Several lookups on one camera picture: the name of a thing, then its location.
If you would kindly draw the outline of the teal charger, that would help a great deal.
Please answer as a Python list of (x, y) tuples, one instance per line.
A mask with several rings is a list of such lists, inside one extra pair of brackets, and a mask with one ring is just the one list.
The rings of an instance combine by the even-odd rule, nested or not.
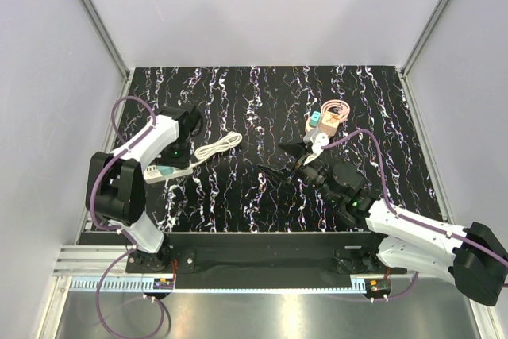
[(160, 173), (160, 175), (162, 177), (168, 178), (168, 179), (170, 179), (173, 176), (174, 172), (175, 172), (174, 168), (172, 168), (172, 167), (164, 167), (164, 166), (158, 167), (158, 171), (159, 171), (159, 173)]

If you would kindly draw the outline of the teal USB charger plug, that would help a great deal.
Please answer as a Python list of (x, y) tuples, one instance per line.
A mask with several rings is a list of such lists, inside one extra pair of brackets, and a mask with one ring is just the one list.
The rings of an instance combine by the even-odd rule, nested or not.
[(314, 111), (310, 116), (309, 125), (311, 128), (316, 128), (321, 120), (321, 113), (319, 111)]

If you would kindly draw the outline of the pink round power socket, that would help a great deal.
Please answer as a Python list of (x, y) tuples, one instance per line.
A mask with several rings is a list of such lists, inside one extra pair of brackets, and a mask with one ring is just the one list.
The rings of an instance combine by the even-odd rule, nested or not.
[(309, 133), (309, 132), (311, 132), (312, 130), (315, 130), (315, 129), (316, 129), (316, 127), (312, 127), (310, 125), (306, 125), (306, 127), (305, 127), (305, 134), (307, 134), (307, 133)]

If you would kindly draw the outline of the pink cube adapter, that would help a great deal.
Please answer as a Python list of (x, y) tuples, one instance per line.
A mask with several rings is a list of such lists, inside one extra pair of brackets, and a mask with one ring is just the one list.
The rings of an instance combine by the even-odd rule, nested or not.
[(329, 137), (333, 137), (337, 133), (340, 124), (341, 116), (339, 114), (332, 111), (326, 111), (321, 116), (319, 129)]

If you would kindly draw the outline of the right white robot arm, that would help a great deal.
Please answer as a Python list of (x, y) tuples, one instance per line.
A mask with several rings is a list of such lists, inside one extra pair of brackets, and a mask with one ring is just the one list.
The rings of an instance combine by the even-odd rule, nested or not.
[(495, 306), (507, 280), (507, 251), (486, 225), (439, 222), (394, 207), (367, 188), (368, 181), (348, 160), (310, 160), (303, 143), (281, 144), (294, 158), (285, 167), (260, 164), (273, 185), (301, 179), (314, 187), (346, 226), (364, 229), (379, 240), (360, 253), (368, 272), (405, 268), (455, 285), (469, 299)]

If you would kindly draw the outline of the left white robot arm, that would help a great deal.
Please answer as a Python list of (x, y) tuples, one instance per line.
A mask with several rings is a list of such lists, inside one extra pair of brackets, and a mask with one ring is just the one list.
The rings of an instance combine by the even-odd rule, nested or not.
[(123, 234), (154, 272), (171, 264), (165, 237), (146, 211), (145, 186), (190, 175), (191, 138), (202, 131), (202, 114), (163, 108), (147, 125), (112, 152), (96, 152), (90, 159), (85, 207), (101, 230)]

